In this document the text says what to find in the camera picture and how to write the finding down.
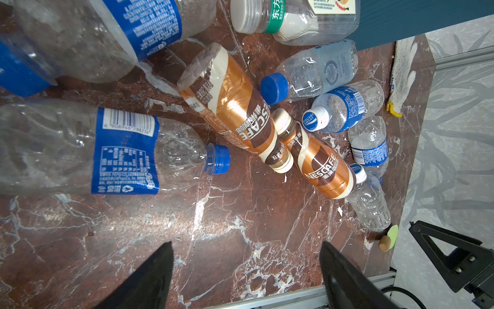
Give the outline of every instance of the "recycling symbol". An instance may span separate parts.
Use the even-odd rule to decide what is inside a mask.
[[[132,192],[134,191],[134,187],[130,185],[125,185],[122,187],[122,192],[127,193],[127,192]]]

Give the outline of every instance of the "water bottle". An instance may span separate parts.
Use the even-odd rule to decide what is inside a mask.
[[[348,130],[348,140],[355,162],[362,164],[368,174],[382,178],[389,163],[383,118],[372,116],[362,119]]]
[[[0,107],[0,154],[13,195],[181,191],[230,167],[184,123],[57,99]]]
[[[138,61],[197,34],[216,0],[16,0],[21,30],[0,37],[0,86],[29,96],[69,75],[115,81]]]
[[[349,83],[359,66],[355,43],[341,40],[296,53],[261,81],[268,104],[316,97]]]
[[[209,44],[177,82],[185,102],[234,146],[253,153],[277,173],[293,166],[279,139],[269,106],[232,55]]]
[[[355,187],[355,175],[343,158],[307,133],[283,108],[273,112],[275,128],[302,175],[332,199],[346,197]]]
[[[338,87],[318,96],[302,116],[309,132],[340,133],[381,109],[384,92],[372,80]]]
[[[379,181],[373,175],[367,175],[360,164],[354,163],[350,167],[355,172],[357,185],[347,201],[366,228],[375,232],[385,230],[391,223],[391,215]]]
[[[287,45],[321,45],[357,29],[360,0],[232,0],[230,15],[237,32],[271,33]]]

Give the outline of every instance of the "wooden cork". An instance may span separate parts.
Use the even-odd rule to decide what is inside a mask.
[[[391,246],[391,237],[389,237],[388,235],[384,235],[379,241],[379,249],[382,252],[388,252],[390,246]]]

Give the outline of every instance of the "black cable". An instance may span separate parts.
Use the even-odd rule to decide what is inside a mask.
[[[399,288],[397,286],[387,286],[385,288],[382,288],[381,289],[381,292],[383,293],[387,293],[387,292],[391,292],[391,291],[395,291],[395,292],[400,292],[400,293],[403,293],[407,296],[409,296],[411,299],[413,299],[417,304],[418,306],[421,308],[421,309],[427,309],[424,304],[420,301],[420,299],[417,298],[417,296],[415,296],[414,294],[412,294],[410,291],[408,290],[405,290],[403,288]]]

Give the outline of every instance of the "bottle cap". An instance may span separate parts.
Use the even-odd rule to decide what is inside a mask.
[[[356,184],[366,181],[367,173],[362,165],[358,163],[354,163],[354,164],[350,164],[350,168],[353,169],[353,172],[355,173],[355,178],[357,179],[355,181]]]
[[[291,155],[291,153],[288,153],[288,160],[282,166],[272,169],[279,174],[284,174],[288,172],[292,166],[293,166],[293,156]]]
[[[302,115],[302,124],[309,132],[324,129],[329,123],[329,113],[326,108],[316,106],[305,111]]]
[[[288,126],[291,123],[291,116],[283,108],[278,108],[272,115],[276,133],[280,135],[288,129]]]
[[[206,146],[206,166],[209,175],[220,175],[230,169],[230,151],[228,147],[209,143]]]
[[[261,95],[269,105],[277,104],[288,96],[288,81],[281,73],[269,74],[261,80]]]
[[[254,33],[261,21],[262,0],[232,0],[230,17],[235,31]]]
[[[31,96],[51,84],[38,76],[0,41],[0,86],[19,96]]]

